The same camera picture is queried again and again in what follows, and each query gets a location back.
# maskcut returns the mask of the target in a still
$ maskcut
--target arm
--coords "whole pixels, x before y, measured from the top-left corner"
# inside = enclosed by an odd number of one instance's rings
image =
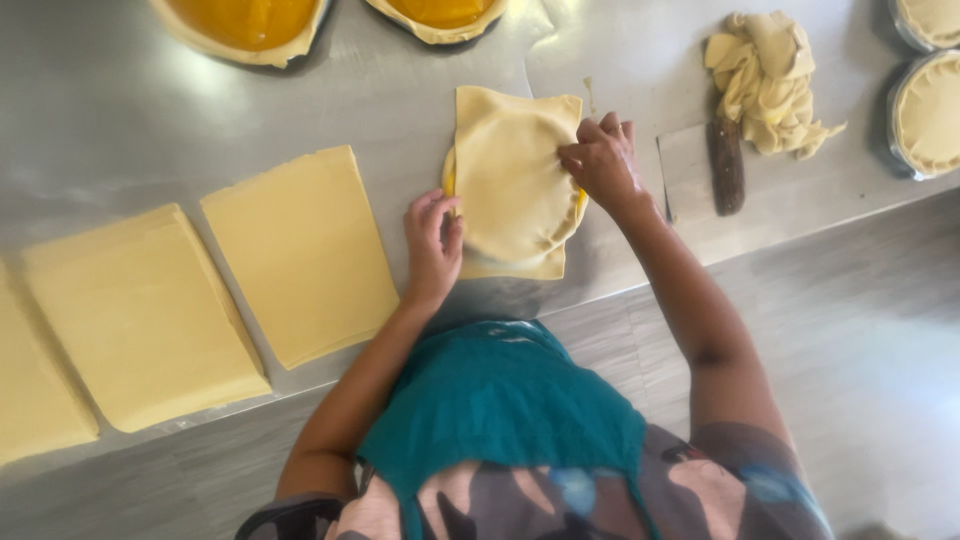
[[[435,189],[410,205],[404,216],[410,285],[394,314],[307,420],[280,474],[277,499],[306,491],[356,496],[355,453],[460,272],[462,218],[450,223],[446,246],[441,241],[444,215],[456,203]]]
[[[584,120],[563,165],[627,237],[690,366],[692,430],[740,422],[790,444],[753,341],[736,309],[660,215],[639,181],[632,122]]]

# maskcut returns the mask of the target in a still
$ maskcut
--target pastry dough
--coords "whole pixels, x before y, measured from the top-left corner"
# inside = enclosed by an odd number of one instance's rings
[[[277,47],[258,51],[245,50],[237,46],[224,44],[197,30],[187,24],[167,0],[150,0],[150,4],[154,7],[154,11],[160,17],[167,31],[194,49],[227,60],[255,65],[271,64],[276,67],[286,67],[287,61],[293,57],[310,52],[310,44],[313,43],[313,37],[317,34],[320,19],[326,10],[326,0],[316,0],[309,21],[296,36]]]
[[[931,176],[960,168],[960,52],[941,54],[910,77],[895,113],[903,155]]]
[[[960,2],[897,0],[900,13],[915,34],[942,49],[960,45]]]
[[[0,261],[0,465],[97,439],[97,421]]]
[[[400,12],[389,0],[367,0],[367,3],[406,27],[414,36],[419,37],[423,42],[431,45],[447,45],[467,41],[468,39],[473,39],[483,34],[487,30],[487,27],[493,24],[493,22],[500,18],[500,15],[507,10],[507,3],[509,1],[510,0],[493,0],[490,7],[475,21],[460,28],[450,29],[434,28],[417,22]]]
[[[35,246],[23,258],[50,326],[119,430],[270,392],[179,206]]]
[[[456,182],[464,242],[506,265],[533,266],[579,224],[581,190],[557,147],[576,142],[583,101],[457,88]]]
[[[813,57],[803,27],[782,12],[727,19],[729,34],[710,37],[704,65],[724,92],[717,114],[741,122],[743,138],[764,155],[797,151],[812,157],[847,124],[813,122]]]
[[[451,148],[446,154],[444,160],[443,176],[444,194],[453,196],[456,185],[456,153]],[[580,201],[577,208],[577,225],[584,217],[584,209],[587,207],[587,194],[580,191]],[[564,276],[564,266],[566,264],[566,254],[564,250],[566,242],[556,249],[546,254],[543,259],[534,264],[528,265],[510,265],[504,264],[492,258],[484,257],[482,254],[465,246],[464,260],[460,267],[459,279],[475,280],[477,278],[525,278],[528,280],[559,280]]]
[[[349,146],[284,163],[201,204],[287,369],[370,339],[399,299]]]

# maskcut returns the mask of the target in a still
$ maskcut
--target hand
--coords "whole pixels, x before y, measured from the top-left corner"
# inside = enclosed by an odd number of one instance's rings
[[[640,183],[634,155],[634,123],[623,122],[616,112],[598,125],[584,119],[577,130],[579,144],[557,149],[561,165],[577,184],[614,219],[636,207],[637,197],[647,192]]]
[[[436,311],[460,274],[464,253],[464,218],[446,223],[446,245],[441,238],[444,215],[460,202],[444,197],[442,189],[418,197],[403,216],[403,228],[410,250],[410,282],[403,294],[409,305]]]

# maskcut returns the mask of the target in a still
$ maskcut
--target woman's left hand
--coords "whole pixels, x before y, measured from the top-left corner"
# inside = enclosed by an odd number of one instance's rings
[[[434,189],[410,203],[403,216],[410,250],[410,282],[403,294],[405,302],[439,309],[457,281],[463,262],[464,218],[447,220],[445,246],[441,231],[444,216],[459,202],[459,197],[444,197],[442,189]]]

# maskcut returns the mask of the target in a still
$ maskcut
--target patterned shirt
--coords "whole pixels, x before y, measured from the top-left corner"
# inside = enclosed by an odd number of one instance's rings
[[[801,482],[793,452],[770,433],[705,426],[690,443],[657,426],[643,442],[637,483],[663,540],[832,539]],[[650,531],[616,471],[510,468],[464,461],[417,495],[423,540],[648,540]],[[374,470],[344,501],[303,493],[267,504],[237,540],[402,540],[399,503]]]

